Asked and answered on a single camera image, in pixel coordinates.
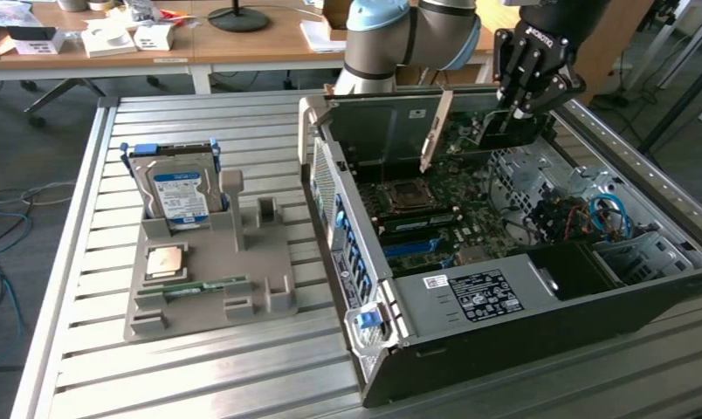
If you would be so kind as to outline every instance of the barcode sticker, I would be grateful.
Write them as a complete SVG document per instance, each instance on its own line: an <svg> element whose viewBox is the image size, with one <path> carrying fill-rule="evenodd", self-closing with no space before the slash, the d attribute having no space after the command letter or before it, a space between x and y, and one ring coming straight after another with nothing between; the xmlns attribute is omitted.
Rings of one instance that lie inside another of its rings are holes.
<svg viewBox="0 0 702 419"><path fill-rule="evenodd" d="M427 289L438 288L439 286L446 286L449 282L446 281L446 275L437 275L435 277L425 277L423 284Z"/></svg>

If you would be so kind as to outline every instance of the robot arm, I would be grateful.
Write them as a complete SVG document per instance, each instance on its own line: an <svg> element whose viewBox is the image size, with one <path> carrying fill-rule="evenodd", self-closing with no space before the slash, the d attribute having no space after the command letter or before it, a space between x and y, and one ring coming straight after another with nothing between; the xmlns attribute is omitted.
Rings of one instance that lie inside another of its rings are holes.
<svg viewBox="0 0 702 419"><path fill-rule="evenodd" d="M514 118L552 110L586 90L573 63L608 4L609 0L542 0L521 7L513 31L495 31L498 105Z"/></svg>
<svg viewBox="0 0 702 419"><path fill-rule="evenodd" d="M609 0L502 0L522 6L513 30L495 32L498 105L517 119L553 109L584 92L573 72L578 46ZM461 68L478 42L474 0L354 0L336 94L394 90L398 65Z"/></svg>
<svg viewBox="0 0 702 419"><path fill-rule="evenodd" d="M398 65L461 68L478 42L473 0L354 0L335 94L394 90Z"/></svg>

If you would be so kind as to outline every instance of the red cable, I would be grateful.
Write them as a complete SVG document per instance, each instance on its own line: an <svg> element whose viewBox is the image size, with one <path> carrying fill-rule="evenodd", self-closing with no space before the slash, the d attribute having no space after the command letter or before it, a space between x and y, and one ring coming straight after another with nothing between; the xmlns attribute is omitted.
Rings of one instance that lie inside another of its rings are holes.
<svg viewBox="0 0 702 419"><path fill-rule="evenodd" d="M569 211L569 218L565 221L565 231L562 233L562 241L565 242L569 239L569 230L570 230L570 218L573 218L573 211L581 208L581 205L573 205Z"/></svg>

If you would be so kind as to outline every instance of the blue ram slot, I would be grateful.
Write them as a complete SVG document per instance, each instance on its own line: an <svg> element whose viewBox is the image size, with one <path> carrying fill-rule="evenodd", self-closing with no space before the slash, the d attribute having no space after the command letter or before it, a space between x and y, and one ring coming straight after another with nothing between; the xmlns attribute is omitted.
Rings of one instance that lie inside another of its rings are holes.
<svg viewBox="0 0 702 419"><path fill-rule="evenodd" d="M435 246L438 245L439 240L439 238L433 238L419 242L395 244L393 246L383 247L382 251L387 257L413 255L414 253L429 253L435 251Z"/></svg>

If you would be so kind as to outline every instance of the desk lamp base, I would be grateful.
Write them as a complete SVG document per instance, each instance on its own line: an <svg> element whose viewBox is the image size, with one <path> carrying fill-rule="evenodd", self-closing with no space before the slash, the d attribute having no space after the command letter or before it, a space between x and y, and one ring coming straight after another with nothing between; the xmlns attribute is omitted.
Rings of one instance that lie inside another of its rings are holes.
<svg viewBox="0 0 702 419"><path fill-rule="evenodd" d="M238 13L234 13L231 7L216 9L208 13L208 23L227 32L252 32L268 24L268 17L259 11L240 7Z"/></svg>

